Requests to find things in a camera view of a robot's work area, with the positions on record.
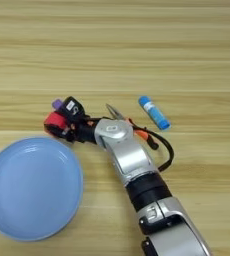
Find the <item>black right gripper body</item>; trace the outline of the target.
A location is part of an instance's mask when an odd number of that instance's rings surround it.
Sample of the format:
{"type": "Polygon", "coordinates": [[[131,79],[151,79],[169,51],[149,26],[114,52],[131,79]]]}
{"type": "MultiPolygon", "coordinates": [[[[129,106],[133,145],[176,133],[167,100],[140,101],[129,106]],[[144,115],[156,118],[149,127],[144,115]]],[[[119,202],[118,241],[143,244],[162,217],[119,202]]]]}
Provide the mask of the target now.
{"type": "Polygon", "coordinates": [[[84,117],[69,122],[69,130],[66,134],[66,140],[69,142],[90,142],[95,144],[95,129],[99,121],[99,118],[84,117]]]}

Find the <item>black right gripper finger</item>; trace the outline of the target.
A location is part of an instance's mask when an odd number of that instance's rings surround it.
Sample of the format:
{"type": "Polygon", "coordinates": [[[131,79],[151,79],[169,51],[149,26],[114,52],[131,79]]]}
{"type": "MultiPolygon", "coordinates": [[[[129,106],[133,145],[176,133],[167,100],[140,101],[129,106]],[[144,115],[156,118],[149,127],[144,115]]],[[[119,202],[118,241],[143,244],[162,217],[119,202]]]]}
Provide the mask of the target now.
{"type": "Polygon", "coordinates": [[[64,139],[66,141],[73,140],[73,135],[71,134],[71,130],[68,127],[62,129],[56,125],[45,125],[44,129],[48,134],[55,138],[64,139]]]}

